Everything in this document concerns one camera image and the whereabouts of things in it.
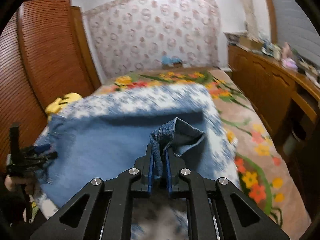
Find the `person's left hand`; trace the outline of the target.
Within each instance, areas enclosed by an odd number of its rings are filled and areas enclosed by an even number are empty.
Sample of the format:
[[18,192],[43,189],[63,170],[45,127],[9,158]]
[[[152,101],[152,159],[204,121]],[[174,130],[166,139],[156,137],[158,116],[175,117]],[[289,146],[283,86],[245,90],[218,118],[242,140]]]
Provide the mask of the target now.
[[24,184],[23,178],[11,177],[9,175],[6,176],[4,185],[9,192],[15,191],[16,187]]

